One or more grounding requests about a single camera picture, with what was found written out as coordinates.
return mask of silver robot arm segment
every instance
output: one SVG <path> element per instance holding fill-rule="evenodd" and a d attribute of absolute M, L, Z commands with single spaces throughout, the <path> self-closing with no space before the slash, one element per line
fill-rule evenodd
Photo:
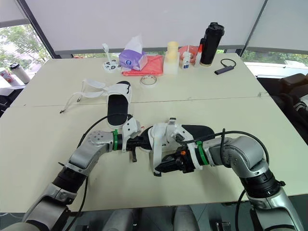
<path fill-rule="evenodd" d="M 89 176 L 100 156 L 113 149 L 113 133 L 92 132 L 64 165 L 57 178 L 26 212 L 23 222 L 43 231 L 61 230 L 65 225 L 71 204 L 83 181 Z"/>
<path fill-rule="evenodd" d="M 263 158 L 263 149 L 254 139 L 225 138 L 220 152 L 221 138 L 204 141 L 203 150 L 211 166 L 231 167 L 240 178 L 247 197 L 253 205 L 262 228 L 295 228 L 303 231 L 303 225 Z"/>

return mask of black slipper sole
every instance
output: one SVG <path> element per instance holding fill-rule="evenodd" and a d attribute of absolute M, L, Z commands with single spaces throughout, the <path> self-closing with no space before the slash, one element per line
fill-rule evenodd
<path fill-rule="evenodd" d="M 127 84 L 127 94 L 131 90 L 130 83 L 127 81 L 121 81 L 118 83 Z M 108 115 L 117 113 L 128 113 L 128 101 L 124 95 L 110 95 L 108 99 Z M 126 122 L 127 115 L 114 115 L 108 117 L 108 123 L 111 126 L 120 126 Z"/>

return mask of tape roll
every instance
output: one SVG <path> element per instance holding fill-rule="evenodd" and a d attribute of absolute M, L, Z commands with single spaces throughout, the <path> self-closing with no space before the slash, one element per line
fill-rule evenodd
<path fill-rule="evenodd" d="M 153 88 L 157 84 L 156 76 L 142 76 L 140 79 L 141 86 L 145 88 Z"/>

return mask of tissue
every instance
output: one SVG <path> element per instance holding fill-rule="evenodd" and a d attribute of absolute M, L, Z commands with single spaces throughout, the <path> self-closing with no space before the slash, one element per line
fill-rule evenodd
<path fill-rule="evenodd" d="M 148 63 L 146 53 L 142 51 L 141 35 L 132 37 L 119 54 L 122 67 L 140 71 Z"/>

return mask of window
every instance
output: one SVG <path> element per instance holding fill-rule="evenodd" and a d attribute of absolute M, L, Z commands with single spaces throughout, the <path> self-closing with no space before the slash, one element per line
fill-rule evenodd
<path fill-rule="evenodd" d="M 165 51 L 148 51 L 146 52 L 149 55 L 165 55 Z M 224 53 L 224 50 L 217 50 L 217 54 Z M 111 59 L 115 59 L 119 57 L 120 53 L 109 53 Z M 74 58 L 107 58 L 106 53 L 92 53 L 92 54 L 73 54 Z"/>
<path fill-rule="evenodd" d="M 32 78 L 50 58 L 32 25 L 0 28 L 0 67 L 10 71 L 10 64 L 19 63 Z M 10 86 L 3 78 L 0 79 L 0 88 Z"/>
<path fill-rule="evenodd" d="M 111 59 L 119 57 L 120 53 L 109 53 Z M 107 58 L 106 53 L 73 54 L 74 58 Z"/>
<path fill-rule="evenodd" d="M 283 78 L 308 73 L 308 55 L 244 51 L 242 60 L 257 77 Z"/>
<path fill-rule="evenodd" d="M 308 55 L 306 54 L 244 51 L 242 60 L 252 63 L 287 64 L 297 67 L 308 66 Z"/>

